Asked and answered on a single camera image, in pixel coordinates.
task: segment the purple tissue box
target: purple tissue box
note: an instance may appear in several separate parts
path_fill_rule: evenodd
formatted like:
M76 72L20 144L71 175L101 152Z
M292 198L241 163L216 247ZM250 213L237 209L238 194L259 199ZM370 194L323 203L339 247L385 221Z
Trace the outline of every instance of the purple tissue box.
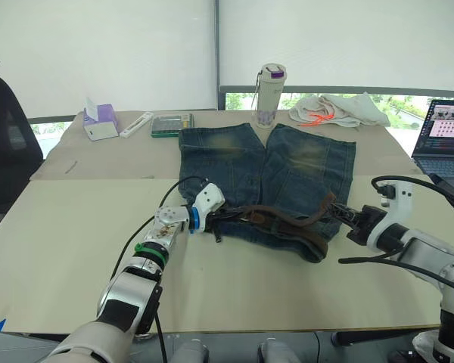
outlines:
M118 122L111 104L100 104L98 106L98 118L98 121L92 119L84 109L82 127L91 140L96 141L118 136Z

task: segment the robotic arm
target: robotic arm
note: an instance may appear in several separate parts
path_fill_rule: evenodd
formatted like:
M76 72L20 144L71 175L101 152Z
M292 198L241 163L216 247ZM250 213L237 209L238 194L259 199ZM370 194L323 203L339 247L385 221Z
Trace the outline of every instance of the robotic arm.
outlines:
M184 223L191 231L205 229L205 218L225 202L209 183L192 207L165 206L154 216L153 228L135 254L104 290L98 317L72 332L44 363L122 363L136 334L146 334L160 305L163 270Z
M385 252L381 257L395 262L393 265L410 268L415 276L434 285L442 293L441 325L438 340L434 343L433 357L440 363L453 363L454 288L423 272L428 271L454 283L454 248L429 234L399 224L412 211L410 183L395 181L382 190L385 191L382 206L389 207L387 212L373 206L364 206L358 212L333 204L331 214L352 228L347 235L349 239L375 252ZM340 263L380 262L379 260L354 258L341 259Z

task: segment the laptop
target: laptop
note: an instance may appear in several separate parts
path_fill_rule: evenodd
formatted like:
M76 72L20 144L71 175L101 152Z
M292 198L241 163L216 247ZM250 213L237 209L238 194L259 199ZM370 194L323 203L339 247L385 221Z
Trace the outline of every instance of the laptop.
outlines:
M454 101L432 100L412 159L454 187Z

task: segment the jeans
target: jeans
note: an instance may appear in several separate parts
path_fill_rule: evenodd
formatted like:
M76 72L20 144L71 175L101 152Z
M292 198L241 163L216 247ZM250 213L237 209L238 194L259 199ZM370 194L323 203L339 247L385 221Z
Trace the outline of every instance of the jeans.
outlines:
M347 203L356 152L353 142L277 125L264 148L250 124L245 123L218 129L184 129L179 133L179 147L180 178L207 177L222 190L228 206L264 204L294 217L307 217L319 209L329 191L338 203ZM193 203L198 181L181 183L179 190ZM325 219L310 229L330 240L339 228L339 222ZM324 258L305 240L252 225L220 222L219 230L256 244L292 250L310 262Z

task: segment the table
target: table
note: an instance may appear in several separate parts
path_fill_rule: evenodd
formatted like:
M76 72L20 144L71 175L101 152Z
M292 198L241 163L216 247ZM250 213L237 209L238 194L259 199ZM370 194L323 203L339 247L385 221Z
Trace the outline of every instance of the table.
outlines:
M349 205L379 205L371 176L356 176ZM128 236L157 208L174 180L33 181L0 224L0 320L4 331L69 333L95 318L98 297ZM454 211L414 189L404 225L454 246ZM180 203L179 194L168 203ZM163 279L166 332L343 330L439 323L440 294L402 269L339 265L368 256L342 228L319 264L210 234L179 238ZM126 256L131 256L133 241Z
M234 126L252 123L250 111L193 111L197 127ZM141 111L117 112L120 129L126 128ZM297 126L287 111L279 111L275 121L305 132L337 140L356 141L354 175L416 174L420 169L406 156L395 139L380 126L345 128L338 125ZM253 126L266 144L270 131ZM178 178L180 151L177 138L152 138L143 126L130 138L90 141L82 129L82 113L62 135L32 180ZM159 164L151 155L162 155Z

